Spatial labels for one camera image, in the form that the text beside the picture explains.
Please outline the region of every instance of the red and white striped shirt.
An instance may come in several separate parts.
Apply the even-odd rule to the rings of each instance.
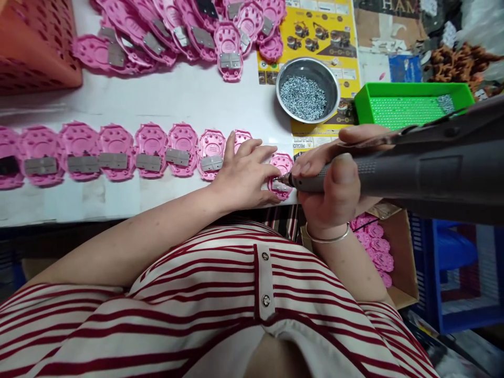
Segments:
[[[212,355],[206,376],[242,377],[266,332],[313,377],[438,377],[396,310],[357,303],[317,256],[253,222],[204,229],[129,292],[18,292],[0,306],[0,376],[197,376]]]

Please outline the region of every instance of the black cable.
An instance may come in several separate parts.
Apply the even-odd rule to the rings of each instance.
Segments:
[[[373,219],[372,221],[370,222],[367,222],[366,224],[363,224],[362,226],[356,228],[355,230],[352,230],[353,232],[357,232],[359,231],[361,228],[364,228],[365,226],[369,226],[371,223],[374,223],[374,222],[378,222],[380,220],[380,218],[376,218],[376,219]]]

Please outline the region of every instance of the green plastic tray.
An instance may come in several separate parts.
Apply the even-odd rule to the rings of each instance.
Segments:
[[[355,96],[355,107],[360,124],[397,130],[444,116],[437,102],[444,94],[451,96],[455,110],[474,103],[465,83],[367,83]]]

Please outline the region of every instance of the hand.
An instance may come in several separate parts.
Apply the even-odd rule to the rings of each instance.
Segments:
[[[209,186],[223,200],[226,212],[280,203],[275,193],[261,190],[269,177],[281,175],[275,166],[263,164],[277,148],[263,146],[262,142],[249,139],[241,144],[235,155],[235,132],[229,135],[222,168]]]
[[[357,143],[388,131],[387,128],[374,124],[351,126],[340,131],[339,139],[345,143]],[[342,227],[338,226],[351,221],[381,200],[361,196],[357,164],[350,153],[341,154],[348,149],[338,144],[339,141],[336,140],[305,152],[296,159],[292,167],[295,177],[313,177],[332,161],[324,180],[323,194],[299,192],[299,201],[313,237],[329,239],[341,236]]]

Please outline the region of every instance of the white plastic bag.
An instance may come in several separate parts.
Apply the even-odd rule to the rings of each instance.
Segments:
[[[463,0],[462,30],[456,39],[471,45],[481,45],[487,52],[504,55],[504,1]],[[504,61],[490,64],[483,72],[485,80],[504,79]]]

